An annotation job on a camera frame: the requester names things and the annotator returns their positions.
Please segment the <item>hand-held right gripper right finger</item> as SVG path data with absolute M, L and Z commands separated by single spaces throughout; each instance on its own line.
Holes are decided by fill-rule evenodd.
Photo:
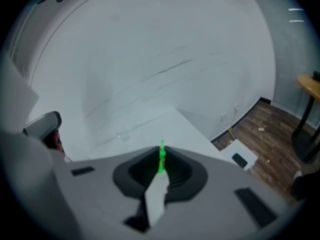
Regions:
M 159 221 L 159 240 L 272 240 L 300 211 L 268 185 L 232 163 L 176 148 L 202 164 L 208 173 L 204 188 L 188 202 L 170 203 Z M 276 219 L 259 227 L 236 190 L 251 189 Z

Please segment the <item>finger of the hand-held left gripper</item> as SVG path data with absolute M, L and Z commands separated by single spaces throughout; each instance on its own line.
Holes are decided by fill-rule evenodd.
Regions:
M 23 128 L 26 136 L 31 136 L 39 140 L 44 140 L 51 133 L 58 131 L 62 124 L 62 118 L 59 112 L 51 111 L 36 118 Z

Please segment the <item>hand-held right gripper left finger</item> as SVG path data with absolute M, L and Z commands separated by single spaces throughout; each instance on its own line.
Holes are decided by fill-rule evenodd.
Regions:
M 51 234 L 60 240 L 160 240 L 148 226 L 145 188 L 129 174 L 157 147 L 66 163 L 51 151 Z

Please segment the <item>green thin stick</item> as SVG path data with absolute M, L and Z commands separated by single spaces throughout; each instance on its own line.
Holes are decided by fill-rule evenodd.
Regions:
M 162 140 L 159 147 L 159 162 L 158 162 L 158 173 L 162 174 L 165 170 L 165 158 L 166 158 L 166 150 L 165 150 L 165 141 Z

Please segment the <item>black smartphone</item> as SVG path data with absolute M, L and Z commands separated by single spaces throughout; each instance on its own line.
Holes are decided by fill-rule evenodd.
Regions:
M 233 156 L 232 156 L 232 160 L 239 166 L 241 167 L 242 169 L 244 169 L 248 162 L 242 157 L 240 156 L 238 153 L 235 153 Z

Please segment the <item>white box with phone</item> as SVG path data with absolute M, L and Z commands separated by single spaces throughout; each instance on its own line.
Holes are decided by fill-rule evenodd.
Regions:
M 226 161 L 233 163 L 235 165 L 237 164 L 232 160 L 232 156 L 238 153 L 247 161 L 246 167 L 243 168 L 244 171 L 251 170 L 258 160 L 257 155 L 255 155 L 248 147 L 246 147 L 238 139 L 234 140 L 231 144 L 229 144 L 227 147 L 222 149 L 220 153 Z

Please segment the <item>white table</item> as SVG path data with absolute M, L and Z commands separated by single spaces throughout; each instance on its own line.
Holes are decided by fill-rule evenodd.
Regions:
M 125 127 L 116 136 L 92 146 L 85 146 L 82 141 L 76 147 L 67 147 L 66 143 L 63 144 L 63 147 L 66 156 L 72 162 L 79 162 L 159 146 L 161 141 L 164 141 L 166 147 L 186 150 L 235 164 L 231 158 L 223 157 L 221 152 L 177 110 L 168 111 L 133 129 Z

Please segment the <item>round wooden table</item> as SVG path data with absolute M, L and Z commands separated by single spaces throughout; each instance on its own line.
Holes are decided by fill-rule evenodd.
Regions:
M 320 103 L 320 81 L 315 80 L 312 76 L 299 75 L 297 82 L 309 94 L 309 100 L 299 124 L 291 135 L 291 143 L 297 157 L 305 164 L 312 164 L 318 152 L 320 152 L 320 140 L 316 143 L 316 139 L 320 136 L 320 125 L 313 135 L 304 131 L 303 127 L 307 122 L 314 102 L 318 101 Z

